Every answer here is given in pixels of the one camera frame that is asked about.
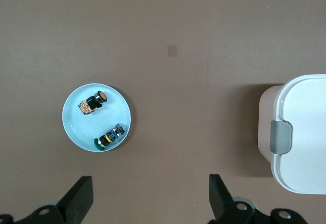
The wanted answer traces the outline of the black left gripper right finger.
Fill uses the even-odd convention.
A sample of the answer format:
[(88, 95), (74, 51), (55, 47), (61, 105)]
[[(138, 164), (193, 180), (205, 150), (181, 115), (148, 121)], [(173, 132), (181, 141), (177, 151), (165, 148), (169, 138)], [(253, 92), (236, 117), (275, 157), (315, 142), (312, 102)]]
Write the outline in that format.
[(209, 202), (214, 219), (210, 223), (306, 223), (297, 212), (276, 208), (262, 213), (249, 199), (233, 197), (219, 174), (209, 175)]

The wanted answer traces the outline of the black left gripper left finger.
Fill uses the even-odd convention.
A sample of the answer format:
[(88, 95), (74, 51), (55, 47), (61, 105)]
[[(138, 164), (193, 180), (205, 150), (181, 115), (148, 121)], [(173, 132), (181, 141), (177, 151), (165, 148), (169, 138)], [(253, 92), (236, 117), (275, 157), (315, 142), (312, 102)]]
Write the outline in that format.
[(2, 214), (1, 223), (82, 223), (93, 202), (92, 177), (82, 176), (56, 204), (42, 206), (18, 221)]

